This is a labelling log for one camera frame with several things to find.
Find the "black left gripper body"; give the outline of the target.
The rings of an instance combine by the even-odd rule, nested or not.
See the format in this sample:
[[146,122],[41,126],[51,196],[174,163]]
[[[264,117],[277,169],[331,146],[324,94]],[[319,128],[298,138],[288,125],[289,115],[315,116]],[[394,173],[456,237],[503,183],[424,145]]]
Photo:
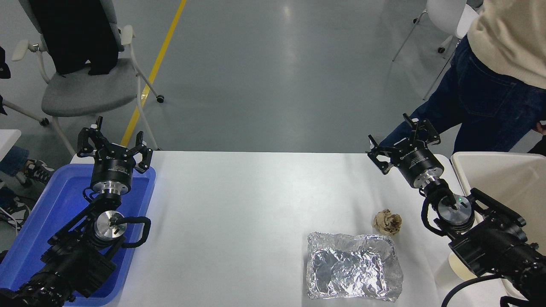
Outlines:
[[94,154],[94,168],[90,185],[96,186],[100,182],[119,182],[131,186],[135,160],[129,155],[129,149],[114,145],[97,149]]

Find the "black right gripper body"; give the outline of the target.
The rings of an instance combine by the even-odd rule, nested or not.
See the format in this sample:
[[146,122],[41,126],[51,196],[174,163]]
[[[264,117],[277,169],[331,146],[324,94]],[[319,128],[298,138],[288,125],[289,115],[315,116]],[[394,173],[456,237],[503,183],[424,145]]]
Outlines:
[[423,188],[444,172],[443,165],[425,142],[397,142],[393,165],[413,188]]

